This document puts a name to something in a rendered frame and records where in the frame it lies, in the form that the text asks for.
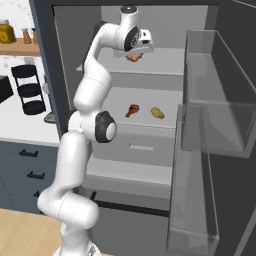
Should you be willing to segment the blue-grey drawer front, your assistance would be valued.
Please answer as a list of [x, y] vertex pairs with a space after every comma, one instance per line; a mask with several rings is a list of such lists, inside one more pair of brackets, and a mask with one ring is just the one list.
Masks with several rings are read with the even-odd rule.
[[[45, 173], [43, 180], [27, 178], [27, 174], [33, 171], [34, 174]], [[35, 184], [50, 184], [55, 175], [55, 169], [45, 164], [30, 163], [22, 161], [2, 161], [0, 163], [0, 175], [6, 181], [24, 181]]]
[[[38, 156], [33, 158], [19, 155], [19, 152], [23, 149], [27, 152], [35, 152], [37, 150], [39, 151]], [[3, 159], [53, 165], [56, 163], [57, 151], [58, 149], [56, 147], [0, 141], [0, 158]]]
[[41, 192], [42, 189], [33, 184], [23, 184], [21, 187], [8, 189], [8, 193], [10, 194], [10, 198], [16, 210], [43, 215], [43, 212], [37, 206], [38, 198], [33, 196], [36, 191]]

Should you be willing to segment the yellow potato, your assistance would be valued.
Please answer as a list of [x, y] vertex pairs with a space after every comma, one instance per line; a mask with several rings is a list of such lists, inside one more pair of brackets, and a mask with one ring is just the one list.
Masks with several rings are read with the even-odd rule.
[[151, 109], [151, 114], [158, 119], [163, 119], [165, 117], [164, 113], [157, 107]]

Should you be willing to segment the black appliance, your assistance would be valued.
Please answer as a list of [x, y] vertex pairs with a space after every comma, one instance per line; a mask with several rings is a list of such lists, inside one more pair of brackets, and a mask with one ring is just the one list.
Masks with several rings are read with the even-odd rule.
[[7, 76], [0, 76], [0, 104], [14, 95]]

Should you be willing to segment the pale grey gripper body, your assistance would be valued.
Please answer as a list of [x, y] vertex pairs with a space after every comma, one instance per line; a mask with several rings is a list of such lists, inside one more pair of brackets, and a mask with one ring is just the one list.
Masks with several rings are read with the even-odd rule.
[[150, 53], [154, 51], [154, 47], [152, 44], [147, 44], [147, 45], [141, 45], [140, 47], [136, 47], [131, 49], [128, 52], [125, 52], [125, 56], [130, 56], [131, 54], [144, 54], [144, 53]]

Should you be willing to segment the grey crisper drawer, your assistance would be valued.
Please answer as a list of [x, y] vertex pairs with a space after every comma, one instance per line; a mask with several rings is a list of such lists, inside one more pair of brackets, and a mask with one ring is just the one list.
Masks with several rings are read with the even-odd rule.
[[[98, 159], [171, 167], [175, 130], [146, 126], [119, 125], [110, 143], [92, 143]], [[129, 143], [153, 146], [153, 151], [134, 150]]]

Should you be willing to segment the dark grey fridge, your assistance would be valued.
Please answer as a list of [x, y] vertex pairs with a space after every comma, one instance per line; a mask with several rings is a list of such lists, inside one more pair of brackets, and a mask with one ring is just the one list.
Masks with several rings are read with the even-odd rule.
[[[124, 5], [139, 9], [140, 28], [150, 32], [154, 49], [183, 49], [184, 57], [187, 32], [205, 29], [210, 13], [208, 0], [30, 0], [60, 141], [75, 112], [73, 99], [96, 29], [102, 21], [119, 24]], [[109, 73], [111, 88], [183, 93], [184, 72], [181, 76]], [[83, 183], [73, 192], [88, 198], [89, 188]], [[256, 207], [239, 246], [243, 255], [256, 252]]]

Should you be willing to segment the yellow glass jar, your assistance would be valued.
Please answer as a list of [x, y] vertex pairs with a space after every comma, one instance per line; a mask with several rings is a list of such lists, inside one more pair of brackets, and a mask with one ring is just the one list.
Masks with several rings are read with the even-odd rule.
[[0, 42], [3, 44], [16, 42], [14, 29], [7, 19], [0, 19]]

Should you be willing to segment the large clear door bin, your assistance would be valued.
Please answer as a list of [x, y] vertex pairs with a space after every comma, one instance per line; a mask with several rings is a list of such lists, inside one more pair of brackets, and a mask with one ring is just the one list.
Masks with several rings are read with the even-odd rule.
[[216, 30], [187, 32], [182, 147], [248, 158], [256, 143], [256, 88]]

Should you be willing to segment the black tiered stand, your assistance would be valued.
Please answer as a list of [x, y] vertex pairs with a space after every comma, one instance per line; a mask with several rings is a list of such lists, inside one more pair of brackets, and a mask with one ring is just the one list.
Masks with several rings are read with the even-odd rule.
[[[20, 97], [22, 109], [25, 115], [38, 115], [46, 111], [42, 89], [39, 82], [36, 66], [24, 64], [11, 68], [14, 77], [18, 96]], [[19, 79], [34, 77], [35, 82], [20, 84]]]

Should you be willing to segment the narrow clear door bin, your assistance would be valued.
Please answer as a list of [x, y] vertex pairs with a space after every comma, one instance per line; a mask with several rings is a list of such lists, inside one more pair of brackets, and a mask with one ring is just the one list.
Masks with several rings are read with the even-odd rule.
[[202, 109], [180, 105], [176, 119], [166, 249], [171, 256], [214, 256], [219, 242]]

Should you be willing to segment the wooden wall shelf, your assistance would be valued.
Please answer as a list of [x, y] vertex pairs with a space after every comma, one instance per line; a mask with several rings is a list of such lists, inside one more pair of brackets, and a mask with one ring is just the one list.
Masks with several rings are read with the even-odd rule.
[[0, 55], [10, 56], [40, 56], [40, 49], [37, 44], [25, 44], [22, 38], [11, 44], [0, 43]]

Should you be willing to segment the dark grey fridge door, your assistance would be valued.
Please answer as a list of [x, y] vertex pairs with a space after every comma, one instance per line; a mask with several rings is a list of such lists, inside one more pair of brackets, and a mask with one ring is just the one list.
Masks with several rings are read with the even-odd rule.
[[[208, 0], [216, 30], [256, 88], [256, 0]], [[209, 154], [219, 242], [214, 256], [256, 256], [239, 246], [256, 207], [256, 143], [248, 158]]]

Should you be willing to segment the grey freezer drawer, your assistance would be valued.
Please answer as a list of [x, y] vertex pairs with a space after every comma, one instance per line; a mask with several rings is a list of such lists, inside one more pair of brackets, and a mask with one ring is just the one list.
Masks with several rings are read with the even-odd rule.
[[[110, 192], [87, 189], [86, 196], [89, 198], [93, 191]], [[103, 253], [113, 256], [169, 256], [168, 217], [99, 207], [93, 240]]]

